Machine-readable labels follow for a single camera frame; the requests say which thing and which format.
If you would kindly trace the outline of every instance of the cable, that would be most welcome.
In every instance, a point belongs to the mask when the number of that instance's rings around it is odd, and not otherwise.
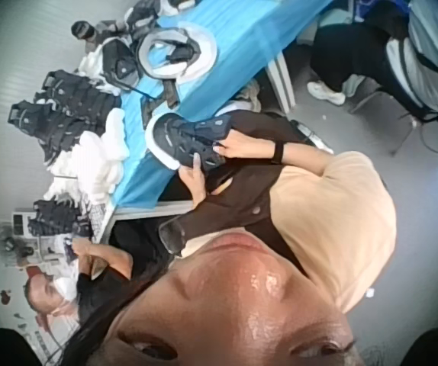
[[[424,125],[421,126],[421,128],[419,129],[419,137],[420,137],[420,141],[422,142],[422,144],[424,145],[424,147],[426,147],[426,149],[428,149],[429,151],[431,151],[431,152],[433,152],[433,153],[438,154],[438,150],[433,149],[431,146],[429,146],[429,145],[426,143],[426,140],[424,139],[424,135],[423,135],[423,128],[424,128]]]

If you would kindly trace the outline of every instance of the face mask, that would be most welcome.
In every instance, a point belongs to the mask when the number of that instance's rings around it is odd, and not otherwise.
[[[66,302],[76,299],[76,281],[73,278],[60,277],[54,280],[53,283],[58,293],[63,296]]]

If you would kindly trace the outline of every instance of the chair leg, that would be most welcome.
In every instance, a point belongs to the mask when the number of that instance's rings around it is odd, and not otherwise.
[[[414,133],[414,131],[419,127],[420,123],[419,121],[417,121],[414,117],[411,117],[411,129],[409,130],[409,132],[406,133],[404,139],[402,140],[402,142],[399,144],[399,146],[397,147],[397,149],[395,149],[394,151],[392,151],[392,156],[396,156],[398,154],[398,152],[401,150],[402,146],[405,144],[405,142],[407,140],[409,140],[409,137],[411,137],[411,135]]]
[[[359,101],[358,104],[349,111],[349,113],[355,114],[361,107],[363,107],[365,104],[367,104],[372,98],[374,98],[377,95],[382,94],[382,93],[383,93],[383,91],[377,90],[377,91],[374,91],[373,93],[371,93],[370,95],[367,95],[361,101]]]

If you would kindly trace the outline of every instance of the gray floor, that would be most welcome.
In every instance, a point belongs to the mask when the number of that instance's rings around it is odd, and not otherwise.
[[[395,201],[395,254],[375,283],[375,296],[364,299],[349,319],[361,350],[378,349],[384,365],[399,365],[420,334],[438,327],[438,155],[423,146],[418,134],[391,155],[410,120],[397,120],[404,110],[389,97],[377,97],[356,115],[347,112],[348,106],[314,100],[305,88],[313,78],[308,58],[307,47],[287,52],[298,104],[291,117],[315,130],[337,153],[368,155]],[[424,136],[438,149],[438,124],[426,126]]]

